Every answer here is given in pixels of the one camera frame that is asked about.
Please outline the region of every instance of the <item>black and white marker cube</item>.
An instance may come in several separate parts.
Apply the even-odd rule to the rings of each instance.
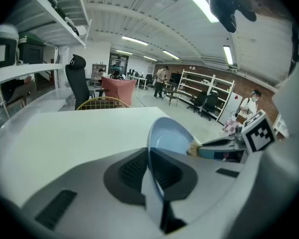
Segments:
[[[263,110],[244,122],[241,135],[249,153],[264,150],[276,140],[271,122]]]

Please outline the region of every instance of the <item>black pants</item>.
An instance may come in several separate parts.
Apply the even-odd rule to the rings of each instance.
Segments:
[[[160,82],[156,82],[155,83],[155,94],[154,96],[157,96],[157,93],[159,94],[159,96],[161,97],[161,92],[163,91],[163,83]]]

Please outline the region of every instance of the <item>human hand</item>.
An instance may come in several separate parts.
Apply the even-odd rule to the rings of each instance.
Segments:
[[[28,76],[24,79],[24,84],[27,84],[31,81],[32,77],[31,76]]]

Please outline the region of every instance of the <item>white desk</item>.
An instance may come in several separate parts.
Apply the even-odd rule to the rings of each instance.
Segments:
[[[146,147],[159,117],[167,115],[157,107],[36,114],[1,162],[0,193],[22,206],[78,164]]]
[[[138,88],[139,88],[139,85],[140,85],[140,80],[145,81],[145,83],[144,83],[144,89],[145,89],[147,79],[145,79],[145,78],[140,78],[140,77],[135,77],[135,76],[130,76],[130,77],[131,77],[132,79],[136,79],[136,80],[138,80]]]

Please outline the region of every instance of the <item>television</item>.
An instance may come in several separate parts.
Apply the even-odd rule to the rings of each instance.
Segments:
[[[169,82],[179,83],[181,78],[181,74],[179,73],[171,73]]]

